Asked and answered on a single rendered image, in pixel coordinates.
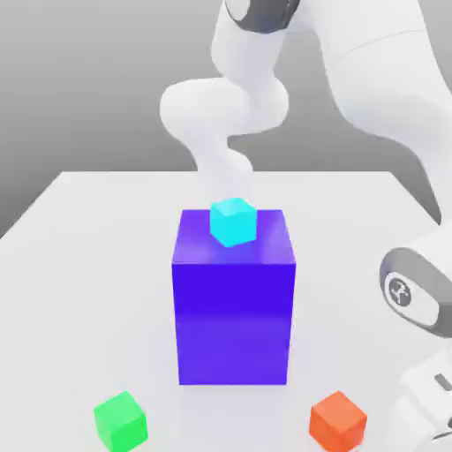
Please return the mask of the small cyan cube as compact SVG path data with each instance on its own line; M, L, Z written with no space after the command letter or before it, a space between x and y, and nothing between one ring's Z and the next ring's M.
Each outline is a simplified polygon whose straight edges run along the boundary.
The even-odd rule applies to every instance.
M217 201L210 207L209 230L225 247L249 243L257 237L257 216L257 209L241 198Z

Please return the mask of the small green cube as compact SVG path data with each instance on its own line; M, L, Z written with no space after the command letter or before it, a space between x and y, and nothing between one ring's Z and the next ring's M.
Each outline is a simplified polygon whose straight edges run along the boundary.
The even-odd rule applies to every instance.
M109 452L130 452L148 440L146 413L128 391L97 405L94 423Z

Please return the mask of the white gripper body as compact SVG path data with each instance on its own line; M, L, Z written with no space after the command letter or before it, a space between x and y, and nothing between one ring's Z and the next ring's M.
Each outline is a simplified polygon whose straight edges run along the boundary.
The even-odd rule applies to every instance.
M387 452L452 452L452 393L445 402L446 418L438 422L417 397L402 391L390 411Z

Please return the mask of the large purple box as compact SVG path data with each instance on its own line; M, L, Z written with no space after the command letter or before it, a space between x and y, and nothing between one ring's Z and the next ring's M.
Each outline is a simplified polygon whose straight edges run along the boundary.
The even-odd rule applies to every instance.
M260 210L256 240L231 248L208 211L183 211L171 270L180 384L286 383L296 260L282 211Z

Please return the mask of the small orange cube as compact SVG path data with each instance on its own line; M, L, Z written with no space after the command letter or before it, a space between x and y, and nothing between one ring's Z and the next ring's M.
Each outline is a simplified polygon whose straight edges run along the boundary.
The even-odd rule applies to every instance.
M311 408L309 434L326 452L351 452L365 436L367 415L335 391Z

